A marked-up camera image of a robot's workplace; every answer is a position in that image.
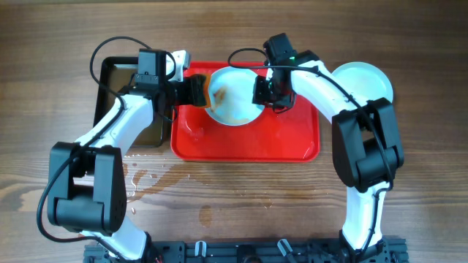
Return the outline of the orange green sponge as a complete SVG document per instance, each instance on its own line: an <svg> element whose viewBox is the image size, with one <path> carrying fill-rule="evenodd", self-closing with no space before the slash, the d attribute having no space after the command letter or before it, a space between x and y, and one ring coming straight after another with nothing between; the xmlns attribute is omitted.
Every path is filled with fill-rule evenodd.
<svg viewBox="0 0 468 263"><path fill-rule="evenodd" d="M211 84L211 74L201 74L203 77L203 98L205 99L205 104L203 108L211 107L211 97L210 97L210 84Z"/></svg>

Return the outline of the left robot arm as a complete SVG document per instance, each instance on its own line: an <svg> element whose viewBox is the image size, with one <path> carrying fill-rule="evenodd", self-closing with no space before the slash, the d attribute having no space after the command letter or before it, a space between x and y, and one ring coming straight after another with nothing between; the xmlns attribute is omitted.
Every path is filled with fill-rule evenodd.
<svg viewBox="0 0 468 263"><path fill-rule="evenodd" d="M166 107L209 104L208 78L184 77L190 65L185 50L142 49L129 85L116 93L107 114L75 142L57 142L50 151L49 178L37 209L39 230L49 222L95 240L113 262L160 262L151 236L126 216L123 157L156 114Z"/></svg>

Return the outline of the white plate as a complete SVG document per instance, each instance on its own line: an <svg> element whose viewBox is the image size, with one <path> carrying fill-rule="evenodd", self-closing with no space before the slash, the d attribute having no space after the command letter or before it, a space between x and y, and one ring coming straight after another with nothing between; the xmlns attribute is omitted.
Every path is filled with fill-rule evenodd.
<svg viewBox="0 0 468 263"><path fill-rule="evenodd" d="M250 69L231 66L215 71L209 88L211 107L205 111L225 126L243 126L257 119L265 109L263 105L252 103L257 76Z"/></svg>
<svg viewBox="0 0 468 263"><path fill-rule="evenodd" d="M337 67L332 75L350 94L365 96L366 101L380 98L393 101L393 86L388 76L372 64L349 62Z"/></svg>

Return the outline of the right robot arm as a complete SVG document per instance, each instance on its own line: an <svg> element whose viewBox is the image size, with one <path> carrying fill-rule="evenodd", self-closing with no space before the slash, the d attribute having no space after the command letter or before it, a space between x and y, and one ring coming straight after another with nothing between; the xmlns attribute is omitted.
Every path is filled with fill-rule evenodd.
<svg viewBox="0 0 468 263"><path fill-rule="evenodd" d="M253 102L286 110L301 96L329 120L333 166L347 187L340 241L349 258L369 258L382 250L384 198L404 163L391 91L341 79L310 50L261 53L268 73L256 80Z"/></svg>

